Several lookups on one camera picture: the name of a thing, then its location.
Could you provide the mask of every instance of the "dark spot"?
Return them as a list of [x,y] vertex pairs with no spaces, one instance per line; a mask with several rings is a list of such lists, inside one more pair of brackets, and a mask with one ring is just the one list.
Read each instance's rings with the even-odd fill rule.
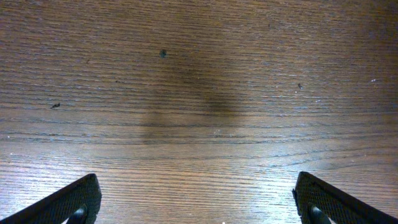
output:
[[159,55],[161,58],[165,58],[167,55],[167,51],[165,49],[160,50]]
[[52,108],[56,108],[56,107],[59,107],[59,106],[61,106],[61,104],[60,104],[60,103],[58,103],[58,104],[56,104],[56,105],[52,105],[52,107],[51,107],[50,109],[52,109]]

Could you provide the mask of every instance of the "wooden table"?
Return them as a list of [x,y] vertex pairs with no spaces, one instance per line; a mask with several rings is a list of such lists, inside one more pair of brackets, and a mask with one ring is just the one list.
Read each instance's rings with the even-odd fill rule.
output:
[[301,170],[398,217],[397,11],[1,1],[0,218],[94,172],[97,223],[300,223]]

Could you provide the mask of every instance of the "table top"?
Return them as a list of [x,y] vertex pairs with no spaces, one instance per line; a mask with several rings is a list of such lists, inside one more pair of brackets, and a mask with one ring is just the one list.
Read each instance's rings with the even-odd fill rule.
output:
[[0,2],[0,219],[300,223],[309,171],[398,217],[393,1]]

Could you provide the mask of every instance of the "dark brown wood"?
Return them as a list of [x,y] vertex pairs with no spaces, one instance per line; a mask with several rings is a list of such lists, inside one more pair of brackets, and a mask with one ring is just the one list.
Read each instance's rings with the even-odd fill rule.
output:
[[97,223],[298,223],[301,170],[398,217],[396,2],[0,9],[0,218],[94,172]]

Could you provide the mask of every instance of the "wood grain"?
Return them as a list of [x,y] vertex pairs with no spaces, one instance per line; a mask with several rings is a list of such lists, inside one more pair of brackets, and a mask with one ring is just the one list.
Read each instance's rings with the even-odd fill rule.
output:
[[0,15],[0,219],[94,172],[97,223],[299,223],[301,170],[398,217],[396,1]]

